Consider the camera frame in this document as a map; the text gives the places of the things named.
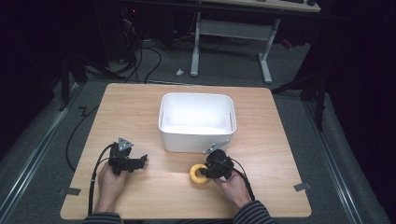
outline white desk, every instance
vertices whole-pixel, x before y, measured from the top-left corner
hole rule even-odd
[[[279,0],[266,0],[265,2],[259,2],[257,0],[203,0],[199,1],[210,3],[221,3],[221,4],[233,4],[248,7],[266,7],[279,10],[294,10],[303,12],[320,12],[320,7],[318,5],[309,6],[306,2],[303,4],[290,3]],[[198,66],[199,66],[199,39],[200,35],[219,35],[228,37],[237,37],[245,39],[256,39],[266,41],[262,53],[259,53],[259,61],[262,66],[262,74],[264,81],[267,84],[272,83],[271,74],[268,69],[267,57],[270,52],[271,46],[274,42],[276,36],[276,31],[280,19],[276,19],[272,26],[263,26],[256,24],[246,24],[239,22],[229,22],[229,21],[212,21],[212,20],[202,20],[201,13],[197,13],[196,28],[195,28],[195,45],[192,53],[191,62],[191,76],[198,76]]]

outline person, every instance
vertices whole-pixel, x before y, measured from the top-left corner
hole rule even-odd
[[[98,175],[99,200],[93,214],[87,216],[83,224],[120,224],[120,216],[114,213],[117,198],[122,193],[127,171],[120,175],[113,174],[112,168],[105,163]],[[235,171],[228,180],[213,179],[225,196],[238,208],[233,220],[222,220],[223,222],[236,224],[272,224],[275,223],[265,206],[260,201],[251,201],[243,178]],[[222,223],[221,220],[191,220],[190,223]],[[188,220],[180,220],[178,223],[189,223]]]

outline yellow tape roll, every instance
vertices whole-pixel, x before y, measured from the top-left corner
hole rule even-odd
[[[195,164],[191,167],[190,169],[190,179],[192,182],[195,184],[204,184],[207,181],[206,176],[204,175],[197,175],[196,172],[198,171],[199,168],[206,168],[207,167],[204,164]]]

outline gray carpet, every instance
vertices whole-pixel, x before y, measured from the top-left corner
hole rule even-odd
[[[304,58],[309,46],[287,50],[275,45],[270,52],[268,63],[273,74],[274,83],[271,86],[263,82],[261,69],[257,60],[258,42],[239,46],[223,44],[219,49],[210,49],[216,43],[203,46],[200,61],[200,75],[190,77],[191,46],[176,45],[172,48],[157,45],[153,49],[162,55],[160,66],[150,75],[149,80],[183,82],[198,85],[218,86],[254,86],[276,88],[291,81]],[[144,79],[159,61],[159,56],[151,50],[143,50],[143,60],[138,75]],[[176,71],[185,72],[177,76]],[[28,188],[15,207],[8,223],[79,223],[60,218],[60,210],[64,196],[59,195],[61,187],[68,187],[73,172],[65,159],[65,146],[73,130],[82,120],[81,106],[90,111],[99,105],[107,83],[115,82],[107,77],[90,76],[90,81],[82,88],[76,101],[69,106],[67,115],[57,129],[48,148],[48,153],[39,166]],[[56,116],[57,106],[60,106],[60,90],[56,89],[57,98],[29,126],[12,151],[0,164],[2,188],[0,199],[3,201],[10,191],[16,176],[27,161],[29,153],[37,146],[41,136],[50,126]],[[349,223],[345,209],[338,197],[328,168],[320,151],[320,142],[315,127],[311,124],[300,98],[295,94],[275,95],[276,106],[284,125],[290,147],[296,160],[303,182],[308,182],[312,189],[307,196],[312,207],[312,215],[307,218],[276,218],[280,223]],[[327,108],[331,102],[327,98]],[[70,142],[69,158],[72,165],[78,163],[81,150],[89,134],[95,113],[92,113],[80,125]],[[376,202],[367,181],[362,175],[359,165],[350,152],[347,141],[336,120],[333,111],[326,109],[324,116],[325,134],[330,139],[334,157],[339,162],[352,194],[361,209],[364,223],[389,223],[382,208]]]

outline wooden table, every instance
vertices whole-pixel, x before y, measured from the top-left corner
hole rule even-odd
[[[131,158],[148,154],[143,170],[129,174],[116,212],[125,219],[227,218],[234,205],[212,182],[193,184],[189,170],[206,155],[163,149],[158,116],[168,92],[218,93],[233,99],[237,129],[226,147],[228,156],[244,166],[257,200],[273,217],[308,217],[311,208],[271,92],[265,88],[110,84],[106,88],[82,152],[61,216],[83,219],[93,167],[102,150],[121,136],[134,147]],[[94,204],[98,199],[96,182]]]

